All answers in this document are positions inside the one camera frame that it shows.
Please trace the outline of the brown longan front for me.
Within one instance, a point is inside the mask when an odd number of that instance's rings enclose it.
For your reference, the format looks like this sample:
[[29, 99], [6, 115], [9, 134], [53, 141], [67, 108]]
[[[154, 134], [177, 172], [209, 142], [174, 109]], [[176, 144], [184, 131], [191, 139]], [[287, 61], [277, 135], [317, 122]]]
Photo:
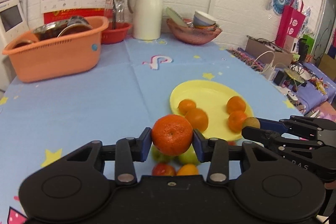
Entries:
[[244, 120], [242, 128], [245, 127], [253, 127], [253, 128], [261, 128], [260, 121], [255, 117], [248, 117]]

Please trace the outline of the light green apple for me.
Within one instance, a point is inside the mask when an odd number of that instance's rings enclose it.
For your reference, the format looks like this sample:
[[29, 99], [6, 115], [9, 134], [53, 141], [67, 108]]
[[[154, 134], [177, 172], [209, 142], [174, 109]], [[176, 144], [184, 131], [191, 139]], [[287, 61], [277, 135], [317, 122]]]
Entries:
[[189, 149], [185, 153], [179, 155], [177, 159], [181, 165], [193, 164], [193, 165], [198, 166], [201, 164], [197, 158], [197, 155], [192, 145], [189, 147]]

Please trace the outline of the dark green mango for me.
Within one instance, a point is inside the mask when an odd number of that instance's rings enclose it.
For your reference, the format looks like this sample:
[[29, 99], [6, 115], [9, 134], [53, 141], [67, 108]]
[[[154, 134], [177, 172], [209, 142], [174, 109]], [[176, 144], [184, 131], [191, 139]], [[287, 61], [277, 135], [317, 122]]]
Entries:
[[171, 162], [174, 157], [173, 156], [167, 156], [161, 153], [155, 146], [151, 147], [151, 156], [153, 160], [157, 163], [169, 163]]

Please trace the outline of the yellow orange citrus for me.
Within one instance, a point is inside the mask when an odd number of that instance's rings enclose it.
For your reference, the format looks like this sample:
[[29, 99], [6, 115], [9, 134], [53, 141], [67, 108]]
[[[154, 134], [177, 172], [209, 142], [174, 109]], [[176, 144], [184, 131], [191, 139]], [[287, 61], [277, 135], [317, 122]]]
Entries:
[[185, 164], [179, 168], [176, 175], [177, 176], [194, 176], [198, 174], [199, 174], [199, 171], [196, 165]]

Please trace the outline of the red apple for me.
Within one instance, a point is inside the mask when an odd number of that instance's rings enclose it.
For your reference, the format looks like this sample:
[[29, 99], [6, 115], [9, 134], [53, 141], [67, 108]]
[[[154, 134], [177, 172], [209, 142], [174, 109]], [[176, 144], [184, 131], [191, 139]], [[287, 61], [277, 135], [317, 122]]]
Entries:
[[158, 163], [152, 170], [153, 176], [175, 176], [176, 171], [173, 166], [166, 163]]

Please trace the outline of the reddish orange tangerine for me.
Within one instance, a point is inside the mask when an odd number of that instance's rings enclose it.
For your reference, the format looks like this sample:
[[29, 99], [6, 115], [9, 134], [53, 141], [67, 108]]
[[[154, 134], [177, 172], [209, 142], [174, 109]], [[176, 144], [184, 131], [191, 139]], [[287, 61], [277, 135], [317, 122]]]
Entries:
[[164, 155], [185, 153], [193, 140], [193, 128], [186, 118], [169, 114], [159, 118], [151, 129], [154, 146]]

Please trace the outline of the large orange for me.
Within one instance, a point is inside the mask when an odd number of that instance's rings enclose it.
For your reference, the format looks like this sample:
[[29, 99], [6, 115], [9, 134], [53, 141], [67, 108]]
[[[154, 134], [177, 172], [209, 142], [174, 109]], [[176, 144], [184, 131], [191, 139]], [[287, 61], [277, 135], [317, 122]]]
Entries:
[[209, 118], [205, 111], [199, 108], [194, 108], [188, 111], [185, 118], [192, 125], [193, 129], [197, 129], [200, 132], [206, 131], [209, 126]]
[[235, 111], [245, 112], [246, 107], [246, 102], [240, 96], [233, 96], [227, 101], [226, 112], [228, 114]]

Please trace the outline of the large orange front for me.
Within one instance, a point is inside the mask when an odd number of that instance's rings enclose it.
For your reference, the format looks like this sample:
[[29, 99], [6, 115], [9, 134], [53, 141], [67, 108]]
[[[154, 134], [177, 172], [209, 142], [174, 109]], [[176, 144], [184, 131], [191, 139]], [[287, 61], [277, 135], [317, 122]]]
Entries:
[[209, 126], [209, 118], [205, 111], [199, 108], [194, 108], [188, 111], [185, 118], [192, 125], [193, 129], [197, 129], [200, 132], [206, 131]]

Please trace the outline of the small tangerine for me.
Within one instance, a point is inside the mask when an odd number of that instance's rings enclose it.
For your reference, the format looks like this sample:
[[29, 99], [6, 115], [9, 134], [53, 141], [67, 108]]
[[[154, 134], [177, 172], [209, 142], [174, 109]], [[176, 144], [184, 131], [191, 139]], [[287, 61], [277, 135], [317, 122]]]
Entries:
[[190, 110], [193, 110], [197, 107], [196, 103], [190, 99], [184, 99], [179, 102], [178, 111], [181, 115], [186, 115]]

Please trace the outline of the cardboard box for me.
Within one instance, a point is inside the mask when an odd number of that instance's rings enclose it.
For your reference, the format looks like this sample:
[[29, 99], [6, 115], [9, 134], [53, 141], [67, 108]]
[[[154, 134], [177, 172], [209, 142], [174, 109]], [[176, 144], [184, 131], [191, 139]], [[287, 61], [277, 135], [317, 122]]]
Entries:
[[248, 36], [246, 53], [257, 58], [258, 61], [264, 64], [278, 63], [289, 66], [291, 64], [293, 54], [278, 47], [274, 42], [269, 42], [263, 39], [255, 39]]

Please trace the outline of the blue patterned tablecloth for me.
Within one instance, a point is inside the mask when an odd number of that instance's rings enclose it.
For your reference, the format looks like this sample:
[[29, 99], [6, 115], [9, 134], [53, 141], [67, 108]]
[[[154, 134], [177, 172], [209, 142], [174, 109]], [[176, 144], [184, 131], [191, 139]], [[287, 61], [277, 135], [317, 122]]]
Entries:
[[297, 115], [285, 97], [224, 47], [191, 46], [166, 35], [103, 45], [88, 72], [25, 84], [13, 80], [1, 100], [1, 223], [23, 215], [21, 182], [82, 145], [137, 137], [170, 113], [173, 89], [210, 80], [237, 91], [259, 118]]

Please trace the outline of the red plastic basket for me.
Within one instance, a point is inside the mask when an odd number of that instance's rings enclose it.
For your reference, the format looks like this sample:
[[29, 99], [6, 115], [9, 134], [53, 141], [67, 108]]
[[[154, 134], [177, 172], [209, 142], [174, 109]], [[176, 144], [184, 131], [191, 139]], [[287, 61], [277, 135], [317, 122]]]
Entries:
[[112, 25], [110, 24], [109, 28], [102, 32], [101, 43], [116, 44], [122, 42], [131, 28], [132, 24], [127, 22], [116, 23], [115, 29], [112, 29]]

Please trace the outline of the pink glass bowl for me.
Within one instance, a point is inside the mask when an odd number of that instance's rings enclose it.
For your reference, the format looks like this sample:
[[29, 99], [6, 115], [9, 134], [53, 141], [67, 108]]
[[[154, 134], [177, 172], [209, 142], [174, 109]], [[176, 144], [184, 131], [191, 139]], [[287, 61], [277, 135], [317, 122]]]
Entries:
[[182, 27], [177, 25], [170, 18], [166, 20], [166, 23], [169, 30], [177, 40], [194, 46], [202, 46], [212, 42], [222, 33], [222, 29], [219, 27], [215, 30]]

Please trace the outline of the white thermos jug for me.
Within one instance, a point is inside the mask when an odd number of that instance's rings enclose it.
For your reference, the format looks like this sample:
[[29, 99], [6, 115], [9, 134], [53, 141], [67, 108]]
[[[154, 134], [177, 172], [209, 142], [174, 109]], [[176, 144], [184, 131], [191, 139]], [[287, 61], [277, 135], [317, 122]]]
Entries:
[[163, 0], [127, 0], [133, 15], [133, 37], [156, 40], [161, 36]]

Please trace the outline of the glass carafe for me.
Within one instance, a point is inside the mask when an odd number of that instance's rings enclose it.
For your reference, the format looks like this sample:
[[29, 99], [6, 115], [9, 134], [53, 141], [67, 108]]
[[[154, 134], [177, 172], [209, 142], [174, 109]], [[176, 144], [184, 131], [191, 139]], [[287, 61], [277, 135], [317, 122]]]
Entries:
[[109, 20], [109, 30], [125, 22], [124, 6], [124, 0], [105, 0], [104, 16]]

